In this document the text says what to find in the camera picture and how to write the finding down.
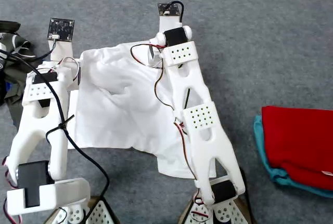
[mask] red fabric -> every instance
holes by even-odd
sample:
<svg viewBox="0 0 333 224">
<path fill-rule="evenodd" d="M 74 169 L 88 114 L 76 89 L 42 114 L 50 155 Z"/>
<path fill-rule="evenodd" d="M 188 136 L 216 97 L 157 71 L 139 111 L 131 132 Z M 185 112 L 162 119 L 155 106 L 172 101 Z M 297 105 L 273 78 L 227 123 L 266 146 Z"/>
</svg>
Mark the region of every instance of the red fabric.
<svg viewBox="0 0 333 224">
<path fill-rule="evenodd" d="M 304 185 L 333 190 L 333 111 L 262 108 L 265 150 L 272 168 Z"/>
</svg>

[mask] white cloth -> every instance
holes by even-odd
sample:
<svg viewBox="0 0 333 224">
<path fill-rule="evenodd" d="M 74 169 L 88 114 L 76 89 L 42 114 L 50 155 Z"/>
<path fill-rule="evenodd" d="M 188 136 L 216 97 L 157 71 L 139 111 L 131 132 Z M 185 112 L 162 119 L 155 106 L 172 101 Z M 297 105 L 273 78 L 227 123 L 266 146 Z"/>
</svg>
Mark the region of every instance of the white cloth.
<svg viewBox="0 0 333 224">
<path fill-rule="evenodd" d="M 160 173 L 192 178 L 180 133 L 173 124 L 173 111 L 154 95 L 154 83 L 161 69 L 136 62 L 130 54 L 130 47 L 135 44 L 138 43 L 81 54 L 75 141 L 82 148 L 133 147 L 154 154 Z M 133 52 L 147 62 L 148 46 L 135 47 Z M 157 94 L 164 102 L 171 103 L 166 74 L 157 86 Z M 190 160 L 190 144 L 185 138 Z M 210 176 L 216 176 L 215 167 L 211 167 Z"/>
</svg>

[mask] blue cloth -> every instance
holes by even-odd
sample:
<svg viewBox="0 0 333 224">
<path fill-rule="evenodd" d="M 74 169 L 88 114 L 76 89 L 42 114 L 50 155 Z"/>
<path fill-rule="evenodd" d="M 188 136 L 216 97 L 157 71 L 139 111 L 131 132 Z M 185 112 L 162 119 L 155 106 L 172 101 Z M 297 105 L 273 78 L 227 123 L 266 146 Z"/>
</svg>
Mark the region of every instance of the blue cloth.
<svg viewBox="0 0 333 224">
<path fill-rule="evenodd" d="M 257 143 L 258 152 L 259 152 L 261 161 L 263 162 L 263 164 L 273 182 L 276 182 L 280 185 L 293 186 L 295 188 L 307 190 L 309 192 L 318 194 L 320 196 L 333 198 L 333 191 L 331 191 L 331 190 L 318 189 L 318 188 L 300 184 L 300 183 L 295 182 L 292 179 L 290 179 L 288 173 L 284 169 L 271 168 L 270 164 L 268 163 L 268 159 L 267 159 L 266 153 L 265 153 L 264 128 L 262 125 L 261 116 L 256 116 L 254 118 L 253 128 L 254 128 L 255 141 Z"/>
</svg>

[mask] red wire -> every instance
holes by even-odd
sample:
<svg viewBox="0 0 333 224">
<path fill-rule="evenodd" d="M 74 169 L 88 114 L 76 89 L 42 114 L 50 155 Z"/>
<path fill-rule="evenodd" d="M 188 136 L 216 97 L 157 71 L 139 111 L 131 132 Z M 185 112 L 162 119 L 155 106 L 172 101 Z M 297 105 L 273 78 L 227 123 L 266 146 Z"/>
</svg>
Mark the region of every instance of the red wire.
<svg viewBox="0 0 333 224">
<path fill-rule="evenodd" d="M 205 215 L 205 214 L 200 213 L 200 212 L 197 212 L 197 211 L 191 211 L 191 214 L 200 215 L 200 216 L 202 216 L 202 217 L 206 217 L 206 218 L 209 217 L 208 215 Z"/>
<path fill-rule="evenodd" d="M 7 213 L 6 204 L 7 204 L 7 198 L 5 198 L 4 205 L 3 205 L 3 211 L 4 211 L 4 214 L 5 214 L 6 218 L 9 220 L 9 222 L 11 224 L 17 224 L 16 221 L 9 215 L 9 213 Z M 21 224 L 22 223 L 22 218 L 21 218 L 20 215 L 19 215 L 18 219 L 19 219 L 18 224 Z"/>
</svg>

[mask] perforated plate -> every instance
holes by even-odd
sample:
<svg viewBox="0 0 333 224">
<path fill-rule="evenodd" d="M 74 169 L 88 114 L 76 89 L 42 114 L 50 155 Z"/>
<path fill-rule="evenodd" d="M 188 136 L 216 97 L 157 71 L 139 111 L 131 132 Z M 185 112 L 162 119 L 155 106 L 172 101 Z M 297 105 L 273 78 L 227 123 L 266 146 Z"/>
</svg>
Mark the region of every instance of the perforated plate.
<svg viewBox="0 0 333 224">
<path fill-rule="evenodd" d="M 232 224 L 248 224 L 233 200 L 220 202 L 213 205 L 215 216 L 221 223 L 231 220 Z"/>
<path fill-rule="evenodd" d="M 203 216 L 191 213 L 191 212 L 200 212 L 202 214 L 208 215 L 208 218 Z M 198 205 L 193 203 L 191 210 L 188 212 L 188 216 L 184 224 L 213 224 L 213 211 L 208 210 L 205 205 Z"/>
<path fill-rule="evenodd" d="M 89 218 L 89 222 L 87 221 L 86 224 L 114 224 L 103 201 L 98 202 Z"/>
<path fill-rule="evenodd" d="M 62 210 L 59 210 L 57 216 L 53 220 L 52 224 L 79 224 L 82 222 L 83 211 L 81 208 L 75 208 L 75 206 L 63 207 L 67 212 L 67 217 L 64 222 L 63 219 L 66 213 Z M 103 201 L 99 201 L 94 211 L 89 217 L 89 220 L 86 221 L 86 224 L 114 224 L 112 217 L 105 206 Z"/>
<path fill-rule="evenodd" d="M 197 49 L 193 41 L 167 47 L 163 50 L 162 56 L 168 66 L 198 59 Z"/>
<path fill-rule="evenodd" d="M 185 124 L 194 129 L 207 129 L 219 123 L 219 116 L 213 101 L 183 111 Z"/>
<path fill-rule="evenodd" d="M 53 98 L 53 94 L 50 91 L 50 89 L 46 86 L 45 83 L 42 84 L 35 84 L 35 85 L 27 85 L 27 96 L 25 98 L 25 101 L 35 101 L 35 100 L 41 100 L 41 99 L 49 99 Z"/>
</svg>

